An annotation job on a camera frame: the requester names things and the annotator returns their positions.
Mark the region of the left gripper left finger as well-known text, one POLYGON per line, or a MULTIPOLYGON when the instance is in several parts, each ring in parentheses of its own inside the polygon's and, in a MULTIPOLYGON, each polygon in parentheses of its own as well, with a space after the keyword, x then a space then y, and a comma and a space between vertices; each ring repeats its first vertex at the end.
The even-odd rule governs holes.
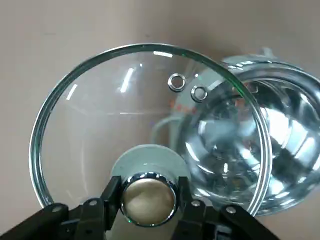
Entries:
POLYGON ((113 176, 100 197, 74 209, 50 204, 0 236, 2 240, 104 240, 120 209, 122 179, 113 176))

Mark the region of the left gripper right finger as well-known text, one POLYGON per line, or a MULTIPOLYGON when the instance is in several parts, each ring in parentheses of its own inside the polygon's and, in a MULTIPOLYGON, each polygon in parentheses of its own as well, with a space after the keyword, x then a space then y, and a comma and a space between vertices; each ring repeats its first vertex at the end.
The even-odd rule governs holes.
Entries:
POLYGON ((276 240, 278 237, 239 205, 220 210, 194 199, 189 179, 178 178, 179 208, 182 216, 173 240, 276 240))

